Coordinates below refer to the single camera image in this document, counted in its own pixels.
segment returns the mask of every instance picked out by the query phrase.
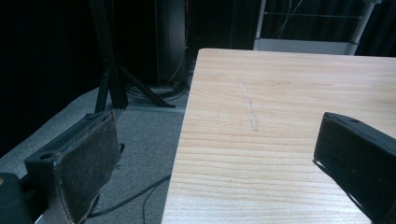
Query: pencil mark on table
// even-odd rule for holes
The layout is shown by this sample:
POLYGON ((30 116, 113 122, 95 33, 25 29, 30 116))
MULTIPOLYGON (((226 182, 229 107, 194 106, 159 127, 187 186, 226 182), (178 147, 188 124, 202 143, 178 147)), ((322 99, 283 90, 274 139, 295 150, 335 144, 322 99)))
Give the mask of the pencil mark on table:
POLYGON ((258 132, 259 131, 259 121, 257 120, 257 117, 253 112, 253 104, 251 103, 250 99, 248 98, 247 87, 245 85, 245 81, 242 78, 239 78, 239 80, 240 80, 239 86, 241 88, 241 93, 244 98, 245 108, 247 109, 247 115, 248 115, 248 118, 250 119, 251 128, 253 129, 254 132, 258 132))

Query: gray carpet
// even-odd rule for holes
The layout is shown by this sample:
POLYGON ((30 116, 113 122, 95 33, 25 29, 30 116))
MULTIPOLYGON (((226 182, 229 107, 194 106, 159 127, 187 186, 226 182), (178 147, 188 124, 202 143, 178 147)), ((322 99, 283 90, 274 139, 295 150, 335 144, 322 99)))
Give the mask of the gray carpet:
MULTIPOLYGON (((92 113, 96 94, 97 90, 94 90, 77 98, 1 158, 0 172, 24 176, 23 160, 86 114, 92 113)), ((119 163, 120 169, 114 171, 110 181, 102 188, 94 212, 115 205, 171 174, 187 98, 183 95, 170 101, 170 104, 178 105, 176 109, 132 104, 126 110, 118 111, 119 139, 125 144, 125 149, 119 163)), ((161 223, 168 184, 163 183, 150 195, 145 206, 146 223, 161 223)), ((85 223, 143 223, 143 202, 149 194, 150 191, 111 213, 90 218, 85 223)))

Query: wood grain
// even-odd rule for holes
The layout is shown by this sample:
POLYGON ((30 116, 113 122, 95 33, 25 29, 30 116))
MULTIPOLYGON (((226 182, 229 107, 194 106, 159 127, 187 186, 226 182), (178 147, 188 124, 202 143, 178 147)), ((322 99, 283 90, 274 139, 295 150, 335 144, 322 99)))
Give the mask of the wood grain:
POLYGON ((202 49, 169 223, 370 223, 312 163, 324 112, 396 137, 396 59, 202 49))

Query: screw hole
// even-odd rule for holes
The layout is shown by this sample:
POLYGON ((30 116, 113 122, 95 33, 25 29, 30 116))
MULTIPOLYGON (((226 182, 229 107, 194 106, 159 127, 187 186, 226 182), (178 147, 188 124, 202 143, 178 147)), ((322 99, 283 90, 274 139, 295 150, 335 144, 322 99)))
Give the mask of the screw hole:
POLYGON ((52 157, 52 153, 46 153, 46 154, 40 156, 40 160, 43 161, 43 160, 49 159, 51 157, 52 157))

